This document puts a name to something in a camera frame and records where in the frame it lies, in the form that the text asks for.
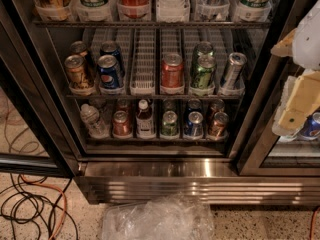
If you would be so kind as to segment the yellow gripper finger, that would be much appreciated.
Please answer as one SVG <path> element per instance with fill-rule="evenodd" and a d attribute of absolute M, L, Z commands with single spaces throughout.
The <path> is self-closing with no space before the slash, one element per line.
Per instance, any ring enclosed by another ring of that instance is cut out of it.
<path fill-rule="evenodd" d="M 307 117 L 320 107 L 320 71 L 304 71 L 289 76 L 284 84 L 276 110 L 272 132 L 278 136 L 297 133 Z"/>
<path fill-rule="evenodd" d="M 292 43 L 296 30 L 290 31 L 282 40 L 271 49 L 271 54 L 278 57 L 292 57 Z"/>

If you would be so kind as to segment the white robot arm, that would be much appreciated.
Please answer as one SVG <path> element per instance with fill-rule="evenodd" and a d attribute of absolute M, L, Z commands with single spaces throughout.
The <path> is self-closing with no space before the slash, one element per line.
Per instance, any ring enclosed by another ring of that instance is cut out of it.
<path fill-rule="evenodd" d="M 272 132 L 278 136 L 293 135 L 320 107 L 320 0 L 273 46 L 271 54 L 291 57 L 304 69 L 299 77 L 287 78 L 272 125 Z"/>

